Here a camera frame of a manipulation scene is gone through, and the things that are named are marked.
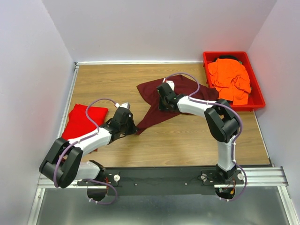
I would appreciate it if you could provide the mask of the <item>maroon t shirt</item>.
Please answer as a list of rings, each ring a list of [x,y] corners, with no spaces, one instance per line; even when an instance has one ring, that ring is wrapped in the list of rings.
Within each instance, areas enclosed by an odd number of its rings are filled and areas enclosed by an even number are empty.
[[[197,83],[183,75],[172,76],[169,80],[174,82],[174,91],[177,95],[189,95],[197,90]],[[137,125],[137,135],[140,135],[151,126],[180,115],[180,112],[159,110],[159,94],[157,92],[157,87],[162,83],[162,81],[163,79],[161,78],[145,82],[137,86],[143,100],[150,105],[150,108],[144,118]],[[192,97],[201,100],[215,101],[219,98],[219,92],[215,88],[208,88],[200,85],[200,89]]]

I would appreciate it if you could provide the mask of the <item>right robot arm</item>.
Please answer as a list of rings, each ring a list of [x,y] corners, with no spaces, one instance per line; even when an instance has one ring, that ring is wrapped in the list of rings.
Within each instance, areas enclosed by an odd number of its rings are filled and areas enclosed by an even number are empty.
[[[225,184],[233,178],[235,165],[235,140],[239,135],[240,121],[226,100],[204,101],[176,94],[169,83],[157,87],[159,109],[200,116],[206,119],[213,138],[217,141],[218,161],[212,172],[213,180]]]

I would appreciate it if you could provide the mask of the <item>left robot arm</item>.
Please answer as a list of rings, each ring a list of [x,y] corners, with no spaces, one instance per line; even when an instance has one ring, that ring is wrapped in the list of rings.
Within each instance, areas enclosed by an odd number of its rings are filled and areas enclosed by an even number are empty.
[[[91,161],[82,163],[82,157],[136,132],[133,114],[120,106],[111,119],[94,131],[74,139],[56,139],[39,172],[53,181],[57,188],[66,188],[74,180],[89,180],[93,185],[99,185],[104,179],[100,164]]]

